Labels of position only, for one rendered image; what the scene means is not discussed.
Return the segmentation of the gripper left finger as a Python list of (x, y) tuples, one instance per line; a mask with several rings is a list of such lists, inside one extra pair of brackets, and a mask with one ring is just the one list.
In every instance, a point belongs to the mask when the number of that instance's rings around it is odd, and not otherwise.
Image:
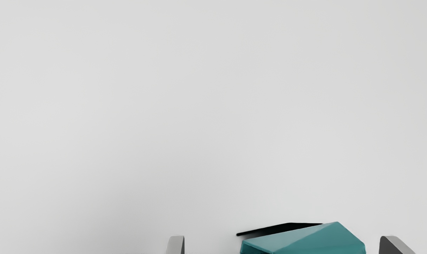
[(184, 240), (183, 235), (170, 236), (166, 247), (166, 254), (185, 254)]

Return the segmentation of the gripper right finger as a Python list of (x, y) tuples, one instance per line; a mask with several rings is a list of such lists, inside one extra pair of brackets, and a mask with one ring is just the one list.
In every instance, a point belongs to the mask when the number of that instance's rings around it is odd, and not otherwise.
[(400, 238), (395, 235), (381, 236), (378, 254), (415, 254)]

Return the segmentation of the teal faceted mug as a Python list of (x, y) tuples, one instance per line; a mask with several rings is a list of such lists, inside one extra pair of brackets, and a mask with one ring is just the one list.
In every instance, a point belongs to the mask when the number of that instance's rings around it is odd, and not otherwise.
[(339, 222), (286, 223), (258, 230), (240, 254), (366, 254), (365, 244)]

